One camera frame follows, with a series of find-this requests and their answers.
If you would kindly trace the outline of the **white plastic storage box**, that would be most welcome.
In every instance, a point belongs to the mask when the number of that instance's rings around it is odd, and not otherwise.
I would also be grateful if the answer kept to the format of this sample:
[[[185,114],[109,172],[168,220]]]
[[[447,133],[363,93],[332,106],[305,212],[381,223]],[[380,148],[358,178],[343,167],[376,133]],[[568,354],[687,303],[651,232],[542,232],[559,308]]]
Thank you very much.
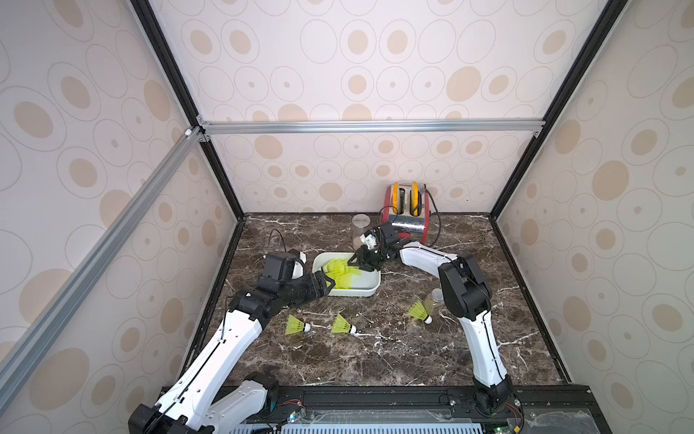
[[[353,254],[351,252],[321,253],[314,259],[312,272],[323,271],[323,266],[325,266],[329,260],[335,258],[349,260],[352,255]],[[361,276],[358,278],[358,280],[356,280],[352,289],[334,288],[330,293],[328,293],[328,295],[331,297],[368,298],[375,294],[380,284],[381,273],[379,271],[361,271]]]

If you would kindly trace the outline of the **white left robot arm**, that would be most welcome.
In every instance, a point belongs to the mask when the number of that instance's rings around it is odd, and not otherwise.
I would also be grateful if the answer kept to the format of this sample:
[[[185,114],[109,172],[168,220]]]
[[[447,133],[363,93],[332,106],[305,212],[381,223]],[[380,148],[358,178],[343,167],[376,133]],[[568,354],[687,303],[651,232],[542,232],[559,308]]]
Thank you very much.
[[[323,271],[290,280],[260,277],[256,287],[233,297],[213,338],[175,385],[154,406],[138,405],[128,420],[128,431],[229,433],[255,415],[274,412],[278,382],[265,374],[251,374],[233,392],[219,400],[215,397],[274,316],[323,298],[334,287],[334,280]]]

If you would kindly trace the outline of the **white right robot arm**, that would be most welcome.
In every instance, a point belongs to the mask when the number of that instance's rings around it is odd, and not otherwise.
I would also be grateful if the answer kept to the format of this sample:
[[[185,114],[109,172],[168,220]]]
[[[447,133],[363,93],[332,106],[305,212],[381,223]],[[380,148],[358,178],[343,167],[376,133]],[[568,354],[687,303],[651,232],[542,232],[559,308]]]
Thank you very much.
[[[513,383],[499,353],[492,321],[492,295],[476,259],[459,257],[419,242],[390,247],[363,245],[348,260],[362,271],[379,271],[389,260],[438,277],[447,310],[458,318],[472,356],[477,410],[490,416],[505,406]]]

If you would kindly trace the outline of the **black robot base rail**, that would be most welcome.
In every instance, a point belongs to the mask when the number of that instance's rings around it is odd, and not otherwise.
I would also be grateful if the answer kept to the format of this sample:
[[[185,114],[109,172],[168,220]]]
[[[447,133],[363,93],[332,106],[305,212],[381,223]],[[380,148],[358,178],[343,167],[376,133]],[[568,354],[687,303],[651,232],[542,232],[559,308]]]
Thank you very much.
[[[172,401],[152,407],[138,405],[128,420],[132,433],[220,433],[222,423],[236,425],[247,419],[285,420],[293,410],[442,410],[453,418],[492,426],[509,416],[527,432],[531,419],[555,414],[565,432],[578,431],[569,412],[585,409],[598,432],[610,428],[597,401],[585,385],[524,386],[515,391],[503,383],[494,391],[484,387],[428,386],[281,386],[268,376],[254,373],[236,389],[178,383],[168,391]]]

